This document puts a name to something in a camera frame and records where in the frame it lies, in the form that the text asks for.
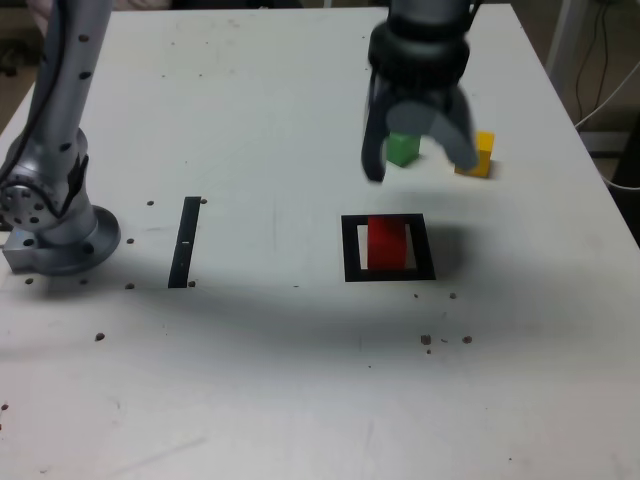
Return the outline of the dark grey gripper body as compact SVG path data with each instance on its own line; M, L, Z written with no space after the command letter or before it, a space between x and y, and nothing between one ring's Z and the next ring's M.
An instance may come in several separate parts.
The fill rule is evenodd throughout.
M411 90L378 79L378 96L385 99L390 106L411 101L426 104L440 111L451 111L464 102L464 92L457 86L436 90Z

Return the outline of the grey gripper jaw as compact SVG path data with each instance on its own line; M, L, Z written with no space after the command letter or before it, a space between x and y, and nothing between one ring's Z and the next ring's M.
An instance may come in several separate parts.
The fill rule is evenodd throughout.
M430 137L461 170L478 163L475 130L462 91L433 91L400 100L386 114L392 133Z
M370 182L382 183L386 172L386 159L383 145L389 134L386 115L389 109L389 97L372 73L367 94L364 135L361 149L361 165Z

